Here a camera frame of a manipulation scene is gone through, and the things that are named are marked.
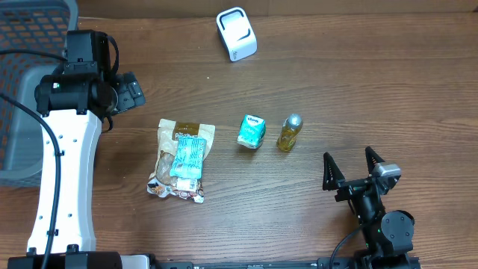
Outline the yellow dish soap bottle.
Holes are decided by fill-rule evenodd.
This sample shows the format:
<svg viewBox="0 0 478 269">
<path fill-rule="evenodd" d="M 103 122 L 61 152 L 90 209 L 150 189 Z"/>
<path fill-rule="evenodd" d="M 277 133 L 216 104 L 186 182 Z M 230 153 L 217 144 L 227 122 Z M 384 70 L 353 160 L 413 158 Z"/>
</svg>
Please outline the yellow dish soap bottle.
<svg viewBox="0 0 478 269">
<path fill-rule="evenodd" d="M 297 141 L 297 135 L 302 130 L 302 127 L 303 120 L 299 114 L 289 115 L 283 123 L 276 142 L 277 147 L 283 152 L 290 152 Z"/>
</svg>

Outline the brown snack bag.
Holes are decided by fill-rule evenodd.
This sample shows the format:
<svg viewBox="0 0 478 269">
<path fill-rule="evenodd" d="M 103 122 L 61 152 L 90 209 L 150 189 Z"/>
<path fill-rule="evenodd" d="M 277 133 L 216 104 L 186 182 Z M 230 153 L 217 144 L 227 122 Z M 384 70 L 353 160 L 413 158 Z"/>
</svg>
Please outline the brown snack bag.
<svg viewBox="0 0 478 269">
<path fill-rule="evenodd" d="M 214 142 L 216 127 L 204 123 L 180 123 L 162 119 L 158 125 L 158 155 L 154 172 L 150 174 L 146 190 L 162 199 L 178 197 L 195 203 L 204 202 L 201 179 L 183 179 L 170 176 L 180 136 L 201 137 L 207 140 L 204 160 Z"/>
</svg>

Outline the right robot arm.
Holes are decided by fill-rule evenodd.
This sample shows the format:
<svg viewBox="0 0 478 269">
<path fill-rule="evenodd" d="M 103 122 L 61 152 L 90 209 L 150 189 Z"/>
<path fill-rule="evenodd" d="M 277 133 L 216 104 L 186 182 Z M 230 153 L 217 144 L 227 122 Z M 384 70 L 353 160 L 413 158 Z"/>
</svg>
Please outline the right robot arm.
<svg viewBox="0 0 478 269">
<path fill-rule="evenodd" d="M 371 147 L 365 148 L 368 176 L 347 181 L 329 153 L 323 154 L 323 189 L 336 191 L 337 202 L 346 201 L 358 227 L 346 235 L 332 251 L 328 268 L 419 268 L 418 258 L 411 258 L 415 219 L 407 211 L 385 210 L 382 197 L 398 183 L 402 172 L 394 162 L 387 162 Z M 366 248 L 344 262 L 336 258 L 341 247 L 356 234 L 363 234 Z"/>
</svg>

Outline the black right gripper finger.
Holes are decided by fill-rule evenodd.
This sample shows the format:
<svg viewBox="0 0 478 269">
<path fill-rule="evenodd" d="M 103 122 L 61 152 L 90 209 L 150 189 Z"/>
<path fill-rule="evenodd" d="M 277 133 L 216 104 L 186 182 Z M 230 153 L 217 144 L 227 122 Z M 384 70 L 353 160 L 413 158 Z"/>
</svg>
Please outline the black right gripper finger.
<svg viewBox="0 0 478 269">
<path fill-rule="evenodd" d="M 367 169 L 369 173 L 373 172 L 373 169 L 376 164 L 382 163 L 385 161 L 370 146 L 367 146 L 365 148 L 365 156 L 367 161 Z"/>
<path fill-rule="evenodd" d="M 323 154 L 323 164 L 323 190 L 333 191 L 339 189 L 341 185 L 345 183 L 345 178 L 333 157 L 328 152 Z"/>
</svg>

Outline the teal wafer packet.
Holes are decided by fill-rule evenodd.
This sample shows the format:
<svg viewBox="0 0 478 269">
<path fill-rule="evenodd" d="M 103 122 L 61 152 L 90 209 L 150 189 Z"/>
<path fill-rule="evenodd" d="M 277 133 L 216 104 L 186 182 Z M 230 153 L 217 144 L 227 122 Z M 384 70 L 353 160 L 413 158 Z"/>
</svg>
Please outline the teal wafer packet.
<svg viewBox="0 0 478 269">
<path fill-rule="evenodd" d="M 170 176 L 201 179 L 207 140 L 201 137 L 180 136 Z"/>
</svg>

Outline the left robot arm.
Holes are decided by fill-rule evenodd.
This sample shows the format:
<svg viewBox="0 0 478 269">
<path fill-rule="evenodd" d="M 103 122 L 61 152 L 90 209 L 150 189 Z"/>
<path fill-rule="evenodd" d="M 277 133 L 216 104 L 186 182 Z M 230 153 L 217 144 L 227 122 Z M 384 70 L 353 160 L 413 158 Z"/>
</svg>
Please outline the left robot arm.
<svg viewBox="0 0 478 269">
<path fill-rule="evenodd" d="M 66 60 L 41 78 L 36 110 L 14 102 L 43 133 L 40 196 L 27 253 L 9 268 L 155 268 L 152 254 L 96 250 L 93 168 L 103 122 L 144 105 L 132 72 L 119 74 L 116 41 L 94 30 L 68 31 Z"/>
</svg>

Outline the teal tissue pack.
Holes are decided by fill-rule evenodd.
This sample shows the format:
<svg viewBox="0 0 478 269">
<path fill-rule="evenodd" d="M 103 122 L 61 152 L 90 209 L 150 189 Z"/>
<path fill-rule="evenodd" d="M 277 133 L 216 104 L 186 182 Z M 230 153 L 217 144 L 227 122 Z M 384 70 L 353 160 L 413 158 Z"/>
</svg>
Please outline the teal tissue pack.
<svg viewBox="0 0 478 269">
<path fill-rule="evenodd" d="M 240 125 L 237 142 L 249 149 L 258 149 L 264 141 L 266 121 L 258 116 L 246 114 Z"/>
</svg>

